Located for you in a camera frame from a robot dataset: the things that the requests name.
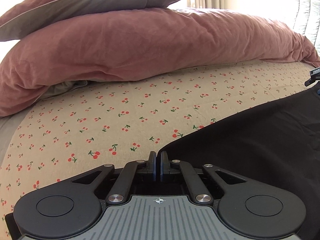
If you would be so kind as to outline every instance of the folded duvet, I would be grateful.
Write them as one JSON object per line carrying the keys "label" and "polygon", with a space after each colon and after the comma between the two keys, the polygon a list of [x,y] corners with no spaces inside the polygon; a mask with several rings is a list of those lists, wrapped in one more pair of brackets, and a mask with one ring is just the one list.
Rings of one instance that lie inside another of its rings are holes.
{"label": "folded duvet", "polygon": [[229,10],[149,8],[56,22],[0,64],[0,116],[66,81],[136,81],[193,66],[262,59],[320,66],[312,43],[279,21]]}

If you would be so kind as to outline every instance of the cherry print bed sheet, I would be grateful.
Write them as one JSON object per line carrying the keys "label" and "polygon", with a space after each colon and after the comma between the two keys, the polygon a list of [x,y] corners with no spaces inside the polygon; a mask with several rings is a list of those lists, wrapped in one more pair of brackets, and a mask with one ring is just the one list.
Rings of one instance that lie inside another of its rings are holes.
{"label": "cherry print bed sheet", "polygon": [[194,67],[138,82],[95,83],[38,102],[0,169],[4,215],[24,194],[105,163],[116,168],[256,105],[306,89],[303,63]]}

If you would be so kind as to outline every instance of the crosshair symbol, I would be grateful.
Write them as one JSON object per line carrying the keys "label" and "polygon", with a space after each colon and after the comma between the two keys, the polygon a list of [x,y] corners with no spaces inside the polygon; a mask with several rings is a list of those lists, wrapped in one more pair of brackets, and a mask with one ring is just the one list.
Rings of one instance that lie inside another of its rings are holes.
{"label": "crosshair symbol", "polygon": [[157,199],[154,200],[154,201],[156,201],[157,203],[161,204],[161,203],[163,203],[165,200],[163,200],[162,198],[157,198]]}

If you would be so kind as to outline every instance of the black cloth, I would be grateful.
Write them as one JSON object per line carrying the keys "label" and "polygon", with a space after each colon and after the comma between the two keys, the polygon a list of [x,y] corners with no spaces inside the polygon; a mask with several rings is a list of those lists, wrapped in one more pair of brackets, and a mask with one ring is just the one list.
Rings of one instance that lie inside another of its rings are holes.
{"label": "black cloth", "polygon": [[210,163],[283,188],[305,203],[298,235],[320,239],[320,96],[314,87],[239,112],[167,146],[169,160]]}

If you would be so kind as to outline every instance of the pink pillow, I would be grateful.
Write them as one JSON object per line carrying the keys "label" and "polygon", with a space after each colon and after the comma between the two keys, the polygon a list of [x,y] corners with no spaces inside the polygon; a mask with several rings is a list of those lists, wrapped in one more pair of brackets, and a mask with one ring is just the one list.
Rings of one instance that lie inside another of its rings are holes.
{"label": "pink pillow", "polygon": [[180,0],[25,0],[0,17],[0,41],[19,40],[52,23],[115,10],[166,8]]}
{"label": "pink pillow", "polygon": [[135,81],[253,59],[320,66],[312,43],[286,24],[233,11],[150,8],[79,16],[26,36],[5,56],[0,116],[64,81]]}

